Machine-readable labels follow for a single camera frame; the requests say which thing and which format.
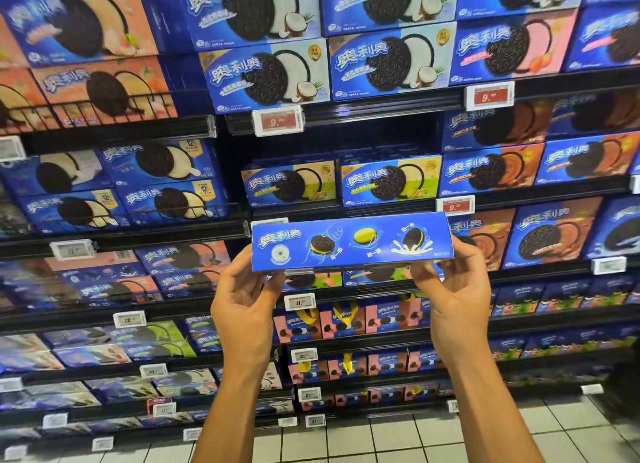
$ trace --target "person's right hand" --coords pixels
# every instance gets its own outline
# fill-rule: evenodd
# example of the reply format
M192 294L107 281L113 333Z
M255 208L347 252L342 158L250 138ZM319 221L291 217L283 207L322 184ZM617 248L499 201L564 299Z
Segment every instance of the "person's right hand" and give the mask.
M431 339L448 368L488 353L487 325L491 286L480 249L454 236L454 258L442 261L444 282L433 266L411 265L416 286L431 300Z

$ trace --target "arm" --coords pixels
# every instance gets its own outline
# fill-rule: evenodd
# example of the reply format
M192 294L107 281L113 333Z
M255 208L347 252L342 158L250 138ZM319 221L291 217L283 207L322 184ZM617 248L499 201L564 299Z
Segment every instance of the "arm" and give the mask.
M273 305L284 281L279 274L262 287L264 276L251 270L251 246L222 271L211 315L225 356L223 381L191 463L251 463L255 404L271 358Z
M440 263L444 282L426 263L414 263L411 273L431 300L431 338L453 382L469 462L544 463L489 349L484 256L452 240L454 259Z

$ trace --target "white floor tile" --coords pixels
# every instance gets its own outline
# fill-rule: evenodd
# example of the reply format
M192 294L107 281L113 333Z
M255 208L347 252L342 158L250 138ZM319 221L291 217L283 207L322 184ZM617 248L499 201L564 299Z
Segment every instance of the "white floor tile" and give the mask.
M329 424L326 427L329 456L373 453L373 437L368 421L357 425Z
M518 409L529 428L530 433L544 433L549 431L562 431L549 408L542 399L532 399L518 403Z
M613 426L576 429L567 434L588 463L640 463L640 457Z
M188 463L192 449L193 443L153 443L145 463Z
M465 444L430 446L424 449L429 463L469 463Z
M282 461L326 458L325 428L284 428Z
M367 455L340 456L338 458L329 458L329 463L376 463L376 454L369 453Z
M280 463L282 429L256 431L253 439L253 463Z
M427 463L424 450L403 450L378 453L378 463Z
M423 446L462 443L460 418L449 411L425 411L415 415Z
M604 426L609 422L587 396L546 398L548 408L564 429Z
M564 431L534 434L533 439L546 463L586 463Z
M412 416L372 419L371 429L376 451L404 450L422 445Z
M107 451L100 463L145 463L149 446L132 451Z

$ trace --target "price tag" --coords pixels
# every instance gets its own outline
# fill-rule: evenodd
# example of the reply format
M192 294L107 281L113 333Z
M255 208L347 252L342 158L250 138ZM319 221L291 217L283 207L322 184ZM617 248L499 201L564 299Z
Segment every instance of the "price tag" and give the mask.
M640 175L632 175L629 190L634 195L640 194Z
M298 400L300 402L322 401L322 393L320 392L320 387L298 389Z
M591 261L591 271L597 276L600 274L623 273L627 270L627 257L603 257Z
M252 111L251 119L257 136L292 134L305 130L305 117L299 105Z
M159 375L167 375L166 364L149 364L140 365L140 375L142 378L158 377Z
M79 261L95 257L95 247L89 239L50 242L49 247L59 261Z
M23 460L27 458L27 447L26 446L9 446L4 451L4 460L5 461L16 461Z
M291 361L295 364L298 362L313 362L318 359L318 350L317 348L298 348L297 350L292 350Z
M64 428L69 420L68 412L59 412L57 414L47 414L42 419L42 429Z
M10 377L0 379L0 393L19 392L24 389L21 377Z
M254 220L251 225L251 234L253 235L253 225L263 225L263 224L271 224L271 223L289 223L288 217L280 217L280 218L271 218L269 220Z
M183 441L197 441L202 433L202 428L187 428L182 431Z
M287 295L284 297L284 309L295 311L299 309L311 309L316 307L316 294Z
M0 137L0 161L20 161L27 159L19 135Z
M457 414L458 410L458 400L457 399L449 399L447 401L447 406L449 408L449 412L452 414Z
M470 85L465 88L467 111L483 111L498 107L512 107L515 101L516 82L494 82L493 84Z
M476 195L436 198L436 211L444 212L447 216L476 213Z
M305 416L305 422L308 428L318 428L320 426L326 426L326 418L324 414L310 414Z
M144 311L123 311L113 314L113 324L116 328L146 327L147 316Z
M281 428L292 428L298 426L298 418L295 416L292 418L280 418L278 419L278 426Z
M590 384L588 386L581 386L582 394L585 396L592 396L595 394L604 394L604 389L601 384Z
M177 404L175 402L166 402L164 404L154 405L154 418L158 418L162 416L171 416L176 412L178 411L177 411Z
M113 449L113 436L93 438L91 451L111 451Z

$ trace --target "coconut flavor oreo box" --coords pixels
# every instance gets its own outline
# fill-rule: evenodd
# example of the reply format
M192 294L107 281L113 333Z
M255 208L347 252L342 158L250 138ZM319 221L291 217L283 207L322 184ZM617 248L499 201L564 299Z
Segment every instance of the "coconut flavor oreo box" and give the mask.
M433 198L438 194L442 156L416 156L342 166L345 207Z
M0 103L0 135L60 128L29 70L0 70Z
M115 190L28 196L19 202L28 220L43 234L96 232L130 225Z
M231 262L224 241L136 249L136 255L151 275L210 268Z
M253 271L449 259L443 212L253 226Z
M607 198L584 248L583 257L627 256L640 253L640 198Z
M639 144L638 131L549 141L536 185L624 175Z
M445 154L439 196L532 186L544 144Z
M0 176L16 196L71 193L113 186L93 150L0 162Z
M587 7L580 15L563 71L640 63L637 3Z
M216 114L328 102L322 38L200 53Z
M204 139L117 146L100 151L113 184L154 185L220 175L215 153Z
M32 70L64 127L177 117L157 57Z
M0 0L32 67L157 55L156 0Z
M638 128L640 89L622 89L558 99L548 135L585 135Z
M532 100L500 109L444 112L442 152L542 143L551 109L548 100Z
M518 208L502 268L577 259L601 201L596 196Z
M515 208L476 212L452 217L449 226L451 233L458 239L482 251L487 271L497 271L502 263L515 213Z
M257 167L240 173L250 207L335 200L335 162L332 160Z
M180 0L197 52L320 37L318 0Z
M449 85L456 23L329 38L332 99Z
M577 10L458 23L450 85L557 73Z
M457 0L322 0L324 36L456 19Z

